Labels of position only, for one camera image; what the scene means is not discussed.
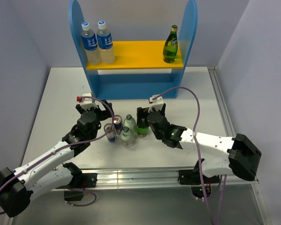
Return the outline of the green bottle red label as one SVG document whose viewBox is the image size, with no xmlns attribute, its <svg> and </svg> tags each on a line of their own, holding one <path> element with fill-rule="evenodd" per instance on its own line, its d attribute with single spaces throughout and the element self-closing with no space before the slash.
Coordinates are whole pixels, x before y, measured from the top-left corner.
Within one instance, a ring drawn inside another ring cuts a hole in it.
<svg viewBox="0 0 281 225">
<path fill-rule="evenodd" d="M 144 118 L 137 121 L 136 132 L 139 137 L 146 137 L 148 135 L 149 125 L 145 122 Z"/>
</svg>

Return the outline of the clear glass bottle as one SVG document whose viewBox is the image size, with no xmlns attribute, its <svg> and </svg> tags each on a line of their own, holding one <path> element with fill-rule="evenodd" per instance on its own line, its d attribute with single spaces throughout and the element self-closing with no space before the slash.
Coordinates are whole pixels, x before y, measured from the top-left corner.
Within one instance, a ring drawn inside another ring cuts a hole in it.
<svg viewBox="0 0 281 225">
<path fill-rule="evenodd" d="M 130 147 L 134 144 L 134 135 L 133 135 L 133 132 L 129 129 L 129 127 L 123 127 L 123 129 L 120 133 L 120 137 L 121 137 L 122 143 L 125 146 Z"/>
<path fill-rule="evenodd" d="M 136 121 L 132 117 L 132 115 L 130 115 L 130 114 L 126 115 L 126 118 L 124 119 L 124 122 L 123 122 L 123 126 L 128 127 L 129 130 L 132 131 L 132 133 L 134 135 L 136 135 Z"/>
</svg>

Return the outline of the green perrier bottle yellow label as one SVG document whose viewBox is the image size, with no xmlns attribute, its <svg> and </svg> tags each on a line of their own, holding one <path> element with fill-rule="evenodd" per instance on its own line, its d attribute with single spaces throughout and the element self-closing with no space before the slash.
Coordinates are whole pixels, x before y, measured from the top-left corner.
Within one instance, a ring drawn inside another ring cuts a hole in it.
<svg viewBox="0 0 281 225">
<path fill-rule="evenodd" d="M 177 55 L 178 40 L 177 40 L 177 25 L 172 25 L 170 34 L 163 47 L 163 60 L 166 63 L 173 63 Z"/>
</svg>

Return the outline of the red bull can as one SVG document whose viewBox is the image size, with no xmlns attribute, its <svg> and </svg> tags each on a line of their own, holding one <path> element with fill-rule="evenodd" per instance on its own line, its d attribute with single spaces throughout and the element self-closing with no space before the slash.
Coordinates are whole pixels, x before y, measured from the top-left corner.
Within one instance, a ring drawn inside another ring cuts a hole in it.
<svg viewBox="0 0 281 225">
<path fill-rule="evenodd" d="M 117 135 L 120 135 L 122 128 L 123 128 L 123 124 L 122 124 L 123 120 L 122 117 L 118 114 L 114 115 L 114 127 L 115 127 L 115 131 Z"/>
<path fill-rule="evenodd" d="M 114 143 L 116 141 L 116 130 L 114 125 L 111 123 L 105 124 L 104 132 L 106 133 L 106 138 L 110 143 Z"/>
</svg>

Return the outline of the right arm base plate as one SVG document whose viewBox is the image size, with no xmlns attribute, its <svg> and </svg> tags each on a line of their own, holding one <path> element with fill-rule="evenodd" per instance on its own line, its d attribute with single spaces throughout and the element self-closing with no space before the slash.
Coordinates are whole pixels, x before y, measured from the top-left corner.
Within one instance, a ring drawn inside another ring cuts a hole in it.
<svg viewBox="0 0 281 225">
<path fill-rule="evenodd" d="M 201 185 L 200 173 L 193 172 L 193 169 L 179 170 L 177 181 L 181 185 Z M 203 181 L 205 184 L 218 184 L 220 182 L 220 176 L 217 175 L 208 178 L 203 175 Z"/>
</svg>

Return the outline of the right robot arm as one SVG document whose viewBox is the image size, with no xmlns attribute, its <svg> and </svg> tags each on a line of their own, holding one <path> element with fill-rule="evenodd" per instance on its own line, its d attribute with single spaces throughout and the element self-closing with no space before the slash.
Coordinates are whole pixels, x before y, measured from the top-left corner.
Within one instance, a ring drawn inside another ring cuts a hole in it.
<svg viewBox="0 0 281 225">
<path fill-rule="evenodd" d="M 137 124 L 141 122 L 151 128 L 157 140 L 170 148 L 207 154 L 199 157 L 193 169 L 193 177 L 199 183 L 219 175 L 233 174 L 246 181 L 256 178 L 262 153 L 246 135 L 222 137 L 195 133 L 189 128 L 169 123 L 165 117 L 165 106 L 160 110 L 138 107 Z"/>
</svg>

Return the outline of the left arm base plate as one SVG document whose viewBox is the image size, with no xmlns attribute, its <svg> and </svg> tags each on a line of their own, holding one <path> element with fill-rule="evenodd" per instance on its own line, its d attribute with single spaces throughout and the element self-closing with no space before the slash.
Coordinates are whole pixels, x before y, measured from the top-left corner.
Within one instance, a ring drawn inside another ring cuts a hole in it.
<svg viewBox="0 0 281 225">
<path fill-rule="evenodd" d="M 95 188 L 97 182 L 97 173 L 81 173 L 74 175 L 70 183 L 71 188 Z"/>
</svg>

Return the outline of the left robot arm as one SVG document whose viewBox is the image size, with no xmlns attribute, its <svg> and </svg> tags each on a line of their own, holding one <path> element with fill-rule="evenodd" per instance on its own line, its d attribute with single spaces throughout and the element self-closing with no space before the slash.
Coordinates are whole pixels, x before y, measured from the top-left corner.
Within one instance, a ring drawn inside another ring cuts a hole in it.
<svg viewBox="0 0 281 225">
<path fill-rule="evenodd" d="M 95 104 L 95 98 L 84 104 L 84 97 L 79 97 L 76 105 L 80 118 L 61 141 L 49 151 L 35 160 L 10 170 L 0 171 L 0 214 L 7 214 L 10 218 L 22 213 L 31 201 L 41 195 L 56 189 L 70 188 L 77 191 L 86 187 L 82 171 L 69 160 L 78 156 L 91 142 L 99 140 L 98 130 L 101 122 L 114 117 L 112 104 L 106 100 L 101 103 L 105 107 L 101 110 Z"/>
</svg>

